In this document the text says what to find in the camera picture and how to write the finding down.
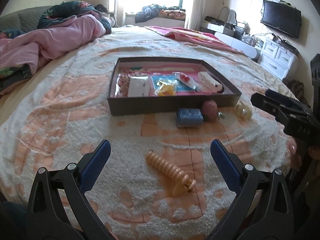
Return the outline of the person's right hand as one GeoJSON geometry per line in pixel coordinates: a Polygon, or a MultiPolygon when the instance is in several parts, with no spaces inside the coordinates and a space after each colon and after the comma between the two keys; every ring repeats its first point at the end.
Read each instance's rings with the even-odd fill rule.
{"type": "MultiPolygon", "coordinates": [[[[298,145],[294,138],[291,138],[287,142],[287,149],[288,149],[288,152],[286,156],[289,161],[290,167],[296,171],[299,171],[302,165],[302,158],[298,153],[298,145]]],[[[312,159],[319,160],[319,156],[320,156],[319,147],[311,146],[308,149],[308,154],[312,159]]]]}

